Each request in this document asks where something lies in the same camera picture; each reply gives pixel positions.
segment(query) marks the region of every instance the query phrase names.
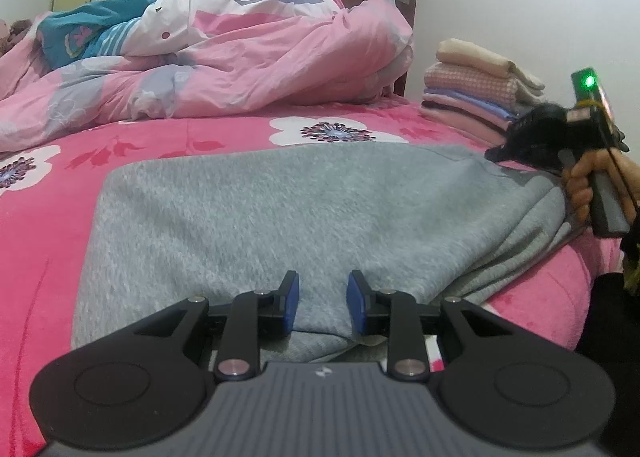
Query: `person's arm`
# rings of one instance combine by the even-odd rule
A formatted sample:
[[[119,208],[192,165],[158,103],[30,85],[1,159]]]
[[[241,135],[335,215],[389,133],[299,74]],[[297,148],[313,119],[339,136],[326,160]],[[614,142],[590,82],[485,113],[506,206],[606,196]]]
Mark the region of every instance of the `person's arm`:
[[[612,150],[618,165],[633,193],[633,200],[640,201],[640,166],[622,154],[620,150]],[[571,199],[571,204],[579,220],[585,221],[589,217],[590,204],[593,199],[593,190],[589,186],[588,175],[594,171],[606,171],[611,177],[618,195],[626,219],[632,224],[636,218],[636,208],[632,198],[626,191],[625,185],[620,179],[609,152],[607,150],[593,150],[585,153],[571,172],[563,174],[566,191]]]

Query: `gray fabric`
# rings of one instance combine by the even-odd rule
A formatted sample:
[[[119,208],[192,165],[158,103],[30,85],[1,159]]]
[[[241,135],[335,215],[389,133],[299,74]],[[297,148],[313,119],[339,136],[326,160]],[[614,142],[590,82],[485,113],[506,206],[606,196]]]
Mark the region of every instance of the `gray fabric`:
[[[358,340],[352,269],[372,287],[486,299],[570,233],[562,190],[459,146],[356,142],[153,160],[106,179],[74,346],[196,294],[226,303],[300,273],[295,332],[263,360],[323,360]]]

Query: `pink bedsheet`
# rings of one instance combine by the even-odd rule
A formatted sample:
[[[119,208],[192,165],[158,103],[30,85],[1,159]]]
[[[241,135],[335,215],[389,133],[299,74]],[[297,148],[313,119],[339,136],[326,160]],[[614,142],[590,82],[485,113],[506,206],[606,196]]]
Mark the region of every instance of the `pink bedsheet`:
[[[116,122],[0,161],[0,455],[31,457],[43,444],[28,405],[29,387],[44,364],[70,348],[82,260],[108,172],[147,159],[331,142],[322,132],[326,127],[375,140],[454,142],[482,150],[452,128],[420,117],[417,109],[390,98],[369,106],[276,105],[242,117]],[[585,233],[487,307],[573,347],[591,281],[610,271],[617,257],[615,242]]]

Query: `folded towel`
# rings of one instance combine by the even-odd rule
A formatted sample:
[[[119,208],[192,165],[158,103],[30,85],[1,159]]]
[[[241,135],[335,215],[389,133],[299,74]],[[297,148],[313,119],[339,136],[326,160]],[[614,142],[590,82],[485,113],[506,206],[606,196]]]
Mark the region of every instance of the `folded towel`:
[[[475,116],[486,119],[489,122],[505,128],[507,124],[516,119],[516,116],[510,110],[506,110],[498,104],[489,103],[488,101],[478,100],[458,92],[456,90],[447,90],[446,88],[425,88],[422,96],[423,101],[437,101],[443,104],[450,104],[466,110]]]
[[[540,90],[527,87],[515,76],[497,78],[473,67],[436,63],[424,73],[427,88],[448,88],[516,111],[516,103],[546,102]]]
[[[504,136],[497,130],[463,114],[457,108],[447,108],[437,103],[433,103],[433,106],[431,103],[423,103],[422,105],[423,107],[420,109],[422,117],[455,128],[465,137],[473,139],[484,146],[500,146],[505,142]]]
[[[512,74],[527,87],[535,90],[545,89],[545,84],[530,72],[519,68],[504,56],[484,49],[475,43],[465,42],[456,38],[444,40],[438,47],[436,58],[443,63],[475,67],[499,78],[508,78]]]

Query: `white flower print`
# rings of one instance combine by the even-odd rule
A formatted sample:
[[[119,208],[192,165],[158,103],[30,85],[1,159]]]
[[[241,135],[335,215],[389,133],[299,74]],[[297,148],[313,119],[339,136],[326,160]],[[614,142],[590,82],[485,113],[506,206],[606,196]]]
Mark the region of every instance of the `white flower print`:
[[[408,142],[399,135],[368,130],[364,123],[343,117],[278,117],[269,124],[281,130],[269,138],[279,146],[353,141]]]
[[[52,144],[0,161],[0,196],[39,183],[51,171],[52,165],[47,160],[59,153],[60,147]]]

